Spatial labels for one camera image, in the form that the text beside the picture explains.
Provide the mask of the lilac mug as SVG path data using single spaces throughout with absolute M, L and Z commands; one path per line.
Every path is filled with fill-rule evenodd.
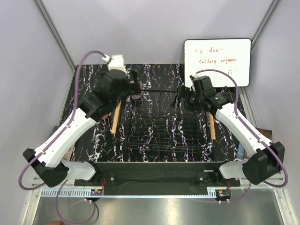
M 138 81 L 138 85 L 139 85 L 139 88 L 140 88 L 140 93 L 132 91 L 132 94 L 130 95 L 130 97 L 133 100 L 139 100 L 139 99 L 141 99 L 141 97 L 143 95 L 143 93 L 142 93 L 143 83 L 141 81 Z

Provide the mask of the pink cup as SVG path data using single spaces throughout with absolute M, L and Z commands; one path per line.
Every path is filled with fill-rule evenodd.
M 102 119 L 102 120 L 105 120 L 105 119 L 107 119 L 109 116 L 110 116 L 110 113 L 104 115 L 101 119 Z

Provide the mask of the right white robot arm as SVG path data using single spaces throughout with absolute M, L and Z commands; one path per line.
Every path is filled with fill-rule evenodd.
M 204 110 L 223 123 L 247 152 L 247 160 L 229 161 L 213 173 L 214 183 L 223 186 L 229 179 L 242 178 L 258 185 L 283 170 L 285 148 L 261 134 L 237 109 L 227 92 L 216 92 L 208 76 L 191 78 L 191 88 L 180 86 L 177 98 L 192 112 Z

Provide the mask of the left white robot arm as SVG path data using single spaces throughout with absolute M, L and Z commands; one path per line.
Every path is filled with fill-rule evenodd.
M 140 94 L 138 72 L 127 73 L 112 69 L 103 72 L 96 87 L 81 96 L 69 118 L 36 149 L 26 149 L 24 158 L 43 184 L 52 188 L 66 180 L 84 180 L 95 186 L 101 183 L 102 170 L 92 161 L 70 162 L 63 159 L 71 146 L 119 102 L 130 95 Z

